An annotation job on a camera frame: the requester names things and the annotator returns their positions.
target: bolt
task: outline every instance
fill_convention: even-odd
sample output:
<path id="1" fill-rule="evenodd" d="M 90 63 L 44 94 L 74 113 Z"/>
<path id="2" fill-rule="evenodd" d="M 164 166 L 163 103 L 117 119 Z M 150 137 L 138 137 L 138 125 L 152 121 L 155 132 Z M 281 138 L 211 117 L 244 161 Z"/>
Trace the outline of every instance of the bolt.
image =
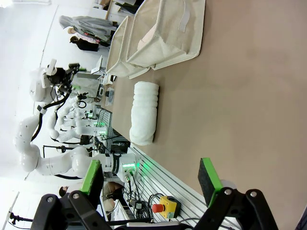
<path id="1" fill-rule="evenodd" d="M 74 195 L 72 195 L 72 198 L 78 199 L 79 198 L 79 194 L 75 193 Z"/>
<path id="2" fill-rule="evenodd" d="M 257 193 L 256 193 L 256 192 L 251 192 L 251 193 L 250 193 L 250 196 L 251 196 L 251 197 L 256 197 L 256 196 L 257 196 Z"/>
<path id="3" fill-rule="evenodd" d="M 231 194 L 231 190 L 230 189 L 226 189 L 224 192 L 226 195 L 230 195 Z"/>

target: dark hair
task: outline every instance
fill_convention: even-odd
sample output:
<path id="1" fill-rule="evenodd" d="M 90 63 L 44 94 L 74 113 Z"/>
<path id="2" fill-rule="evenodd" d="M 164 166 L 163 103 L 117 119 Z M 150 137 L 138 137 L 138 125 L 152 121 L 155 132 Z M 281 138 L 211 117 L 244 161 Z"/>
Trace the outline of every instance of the dark hair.
<path id="1" fill-rule="evenodd" d="M 76 36 L 71 37 L 71 43 L 76 44 L 79 39 Z"/>
<path id="2" fill-rule="evenodd" d="M 63 186 L 59 189 L 59 195 L 60 195 L 60 197 L 63 197 L 63 196 L 65 196 L 65 194 L 66 194 L 66 190 L 64 190 L 64 188 L 63 188 Z"/>

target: basket handle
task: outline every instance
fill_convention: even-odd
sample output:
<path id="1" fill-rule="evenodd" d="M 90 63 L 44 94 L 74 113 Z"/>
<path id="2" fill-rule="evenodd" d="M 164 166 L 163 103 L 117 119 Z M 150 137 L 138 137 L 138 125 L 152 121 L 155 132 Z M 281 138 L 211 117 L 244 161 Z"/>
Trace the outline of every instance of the basket handle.
<path id="1" fill-rule="evenodd" d="M 188 0 L 183 0 L 183 2 L 184 2 L 184 11 L 183 11 L 183 15 L 182 15 L 182 18 L 180 20 L 180 23 L 179 23 L 178 30 L 185 32 L 186 26 L 187 26 L 188 21 L 190 19 L 190 9 L 189 9 L 189 6 L 188 6 Z"/>

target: desk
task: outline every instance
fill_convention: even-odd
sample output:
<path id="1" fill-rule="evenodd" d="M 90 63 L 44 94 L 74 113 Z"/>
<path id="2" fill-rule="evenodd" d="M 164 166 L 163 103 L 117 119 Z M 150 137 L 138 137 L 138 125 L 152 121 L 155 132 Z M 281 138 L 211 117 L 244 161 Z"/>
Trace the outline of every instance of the desk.
<path id="1" fill-rule="evenodd" d="M 207 0 L 200 55 L 117 79 L 112 126 L 129 139 L 134 84 L 160 85 L 153 144 L 139 147 L 201 193 L 201 157 L 264 193 L 280 230 L 307 203 L 307 2 Z"/>

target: black shirt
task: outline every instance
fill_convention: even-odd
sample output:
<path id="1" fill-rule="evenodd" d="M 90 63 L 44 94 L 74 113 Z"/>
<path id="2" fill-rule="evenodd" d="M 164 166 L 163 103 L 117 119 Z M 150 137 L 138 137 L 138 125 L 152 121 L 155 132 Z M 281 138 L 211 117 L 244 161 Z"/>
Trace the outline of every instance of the black shirt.
<path id="1" fill-rule="evenodd" d="M 82 39 L 79 39 L 77 41 L 76 45 L 81 50 L 94 51 L 94 52 L 97 52 L 98 51 L 98 47 L 99 47 L 99 44 L 90 43 L 90 42 L 82 40 Z"/>

